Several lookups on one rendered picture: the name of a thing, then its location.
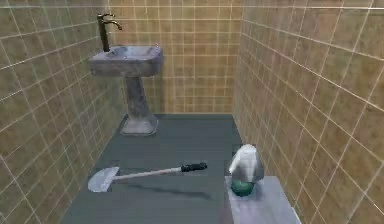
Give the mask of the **white and green spray bottle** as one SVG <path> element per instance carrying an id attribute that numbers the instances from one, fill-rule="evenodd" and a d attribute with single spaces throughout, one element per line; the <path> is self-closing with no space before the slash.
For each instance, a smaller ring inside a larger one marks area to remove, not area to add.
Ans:
<path id="1" fill-rule="evenodd" d="M 254 185 L 265 176 L 261 156 L 252 144 L 242 145 L 238 149 L 228 171 L 231 176 L 231 190 L 239 197 L 250 195 Z"/>

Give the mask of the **grey toilet tank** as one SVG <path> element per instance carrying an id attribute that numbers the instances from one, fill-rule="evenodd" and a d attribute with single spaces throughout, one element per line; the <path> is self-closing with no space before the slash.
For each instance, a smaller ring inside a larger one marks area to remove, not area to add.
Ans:
<path id="1" fill-rule="evenodd" d="M 302 224 L 276 176 L 265 176 L 244 197 L 232 192 L 230 176 L 224 187 L 220 224 Z"/>

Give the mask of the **bronze faucet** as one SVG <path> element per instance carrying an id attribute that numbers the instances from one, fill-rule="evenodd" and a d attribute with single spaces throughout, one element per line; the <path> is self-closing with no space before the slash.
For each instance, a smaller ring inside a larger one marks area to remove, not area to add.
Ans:
<path id="1" fill-rule="evenodd" d="M 115 20 L 105 20 L 105 17 L 107 17 L 107 16 L 114 17 L 114 14 L 111 14 L 111 13 L 105 13 L 105 14 L 98 13 L 97 14 L 99 34 L 100 34 L 100 39 L 102 42 L 102 47 L 103 47 L 104 52 L 110 51 L 106 25 L 107 24 L 114 24 L 117 26 L 117 28 L 119 30 L 123 29 L 122 25 L 119 22 L 117 22 Z"/>

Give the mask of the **grey pedestal sink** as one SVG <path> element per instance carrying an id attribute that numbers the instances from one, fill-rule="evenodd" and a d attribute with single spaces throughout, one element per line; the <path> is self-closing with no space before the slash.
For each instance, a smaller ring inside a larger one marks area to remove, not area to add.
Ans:
<path id="1" fill-rule="evenodd" d="M 117 45 L 89 59 L 92 75 L 125 81 L 127 118 L 121 134 L 147 136 L 156 132 L 158 119 L 147 105 L 142 79 L 159 74 L 163 64 L 163 49 L 159 46 Z"/>

